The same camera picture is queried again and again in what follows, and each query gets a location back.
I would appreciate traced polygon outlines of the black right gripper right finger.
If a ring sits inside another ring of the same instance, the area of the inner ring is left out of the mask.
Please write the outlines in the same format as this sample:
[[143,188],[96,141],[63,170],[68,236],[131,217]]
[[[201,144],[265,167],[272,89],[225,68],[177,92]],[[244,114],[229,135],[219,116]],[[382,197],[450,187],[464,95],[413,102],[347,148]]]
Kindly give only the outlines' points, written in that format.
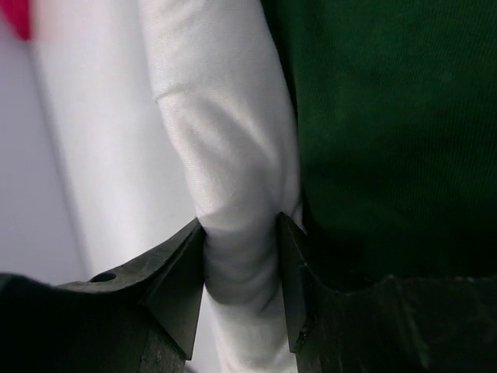
[[290,351],[301,372],[494,372],[496,279],[370,281],[277,220]]

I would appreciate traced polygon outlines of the white printed t-shirt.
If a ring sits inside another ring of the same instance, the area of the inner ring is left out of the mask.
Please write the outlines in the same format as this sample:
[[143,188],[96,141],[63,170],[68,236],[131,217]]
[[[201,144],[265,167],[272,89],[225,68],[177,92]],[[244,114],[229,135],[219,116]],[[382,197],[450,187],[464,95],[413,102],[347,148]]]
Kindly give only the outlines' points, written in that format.
[[296,125],[258,1],[141,1],[151,87],[206,233],[224,372],[294,372],[276,218],[301,219]]

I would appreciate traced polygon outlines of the dark green t-shirt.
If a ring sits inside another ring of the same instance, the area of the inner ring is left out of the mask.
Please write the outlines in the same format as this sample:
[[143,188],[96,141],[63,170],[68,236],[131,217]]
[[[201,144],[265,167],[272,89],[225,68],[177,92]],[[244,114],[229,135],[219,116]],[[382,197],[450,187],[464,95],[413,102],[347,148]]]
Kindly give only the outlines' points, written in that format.
[[496,272],[496,3],[265,1],[329,277]]

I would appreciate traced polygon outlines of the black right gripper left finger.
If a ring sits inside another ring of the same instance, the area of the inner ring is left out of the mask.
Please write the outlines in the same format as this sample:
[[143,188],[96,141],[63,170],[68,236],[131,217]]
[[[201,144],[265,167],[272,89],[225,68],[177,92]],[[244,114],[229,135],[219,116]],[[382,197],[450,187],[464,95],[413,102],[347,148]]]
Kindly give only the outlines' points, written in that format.
[[3,372],[181,372],[193,355],[203,239],[191,221],[94,276],[49,285],[1,276]]

